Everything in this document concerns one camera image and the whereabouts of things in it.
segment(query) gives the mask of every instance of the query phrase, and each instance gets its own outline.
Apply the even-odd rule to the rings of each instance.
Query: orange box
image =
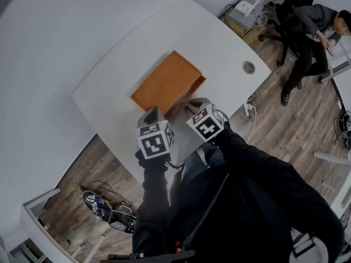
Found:
[[[169,118],[205,80],[199,69],[174,50],[131,98],[144,111],[159,107]]]

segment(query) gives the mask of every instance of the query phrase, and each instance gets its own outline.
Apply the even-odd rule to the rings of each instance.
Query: round table hole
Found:
[[[244,61],[244,63],[242,64],[242,69],[249,75],[254,74],[256,70],[254,64],[248,60]]]

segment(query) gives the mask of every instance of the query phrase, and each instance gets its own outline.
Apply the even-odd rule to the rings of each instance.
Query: person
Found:
[[[145,160],[143,202],[133,253],[151,257],[193,250],[187,262],[289,262],[291,229],[322,240],[334,262],[344,230],[326,201],[289,163],[250,146],[228,122],[186,159],[183,178],[168,201],[163,156]]]
[[[284,106],[288,104],[291,90],[302,88],[303,77],[328,71],[326,50],[331,50],[342,36],[349,36],[351,31],[350,12],[337,12],[320,4],[297,8],[292,21],[288,37],[295,44],[299,58],[281,93]]]

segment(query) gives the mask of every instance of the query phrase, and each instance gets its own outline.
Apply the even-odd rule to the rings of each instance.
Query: white cube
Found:
[[[169,153],[173,135],[168,120],[138,128],[135,134],[145,159]]]
[[[207,104],[205,108],[191,117],[187,124],[205,141],[212,139],[223,129],[223,117],[213,107]]]

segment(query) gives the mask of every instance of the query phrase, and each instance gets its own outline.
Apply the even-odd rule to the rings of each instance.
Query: white desk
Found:
[[[243,40],[192,0],[170,4],[133,30],[97,64],[73,98],[107,147],[140,183],[144,174],[134,156],[138,150],[134,129],[144,111],[130,96],[173,50],[207,78],[193,98],[209,98],[228,116],[270,74]],[[247,60],[256,67],[253,75],[242,69]],[[183,116],[171,121],[172,147],[178,149],[172,162],[177,164],[201,144]]]

